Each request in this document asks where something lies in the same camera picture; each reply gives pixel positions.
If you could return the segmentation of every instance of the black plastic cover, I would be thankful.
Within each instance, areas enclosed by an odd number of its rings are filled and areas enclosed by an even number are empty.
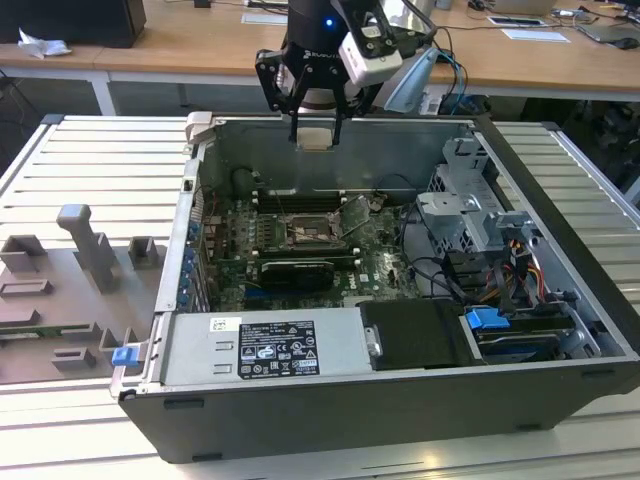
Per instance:
[[[449,299],[407,299],[360,304],[362,322],[377,330],[382,355],[374,370],[473,365],[461,308]]]

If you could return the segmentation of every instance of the blue latch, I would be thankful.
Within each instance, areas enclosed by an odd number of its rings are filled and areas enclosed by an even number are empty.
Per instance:
[[[505,317],[498,315],[497,308],[473,308],[465,315],[471,329],[509,328],[511,324]]]
[[[118,347],[113,351],[111,364],[114,367],[137,367],[140,347]]]

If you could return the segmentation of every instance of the warning label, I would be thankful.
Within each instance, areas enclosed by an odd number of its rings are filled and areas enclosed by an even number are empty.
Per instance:
[[[244,380],[320,374],[312,321],[242,324],[238,352]]]

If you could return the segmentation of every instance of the black computer case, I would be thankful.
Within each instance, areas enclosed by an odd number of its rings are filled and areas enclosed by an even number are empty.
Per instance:
[[[129,48],[144,29],[143,0],[0,0],[0,42],[19,28],[45,40]]]

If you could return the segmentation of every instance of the aluminum profile table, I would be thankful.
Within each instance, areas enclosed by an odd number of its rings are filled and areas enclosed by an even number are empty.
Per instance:
[[[637,214],[615,204],[620,194],[561,134],[536,124],[498,126],[627,298],[637,298],[637,265],[620,268],[637,263],[638,256],[625,256],[639,248]],[[150,224],[160,241],[168,239],[178,188],[172,182],[181,172],[162,167],[180,170],[184,163],[187,152],[177,135],[183,127],[181,118],[126,117],[66,117],[58,126],[40,127],[0,182],[0,232],[30,232],[38,224],[48,248],[67,246],[64,232],[50,233],[55,215],[62,202],[84,199],[95,206],[113,242],[124,244],[132,231]],[[616,253],[623,249],[627,253]],[[640,477],[640,389],[599,399],[546,432],[169,465],[109,396],[108,384],[95,379],[0,386],[2,479]]]
[[[640,313],[640,212],[563,133],[535,123],[503,123],[498,130]],[[507,181],[498,184],[522,209]]]

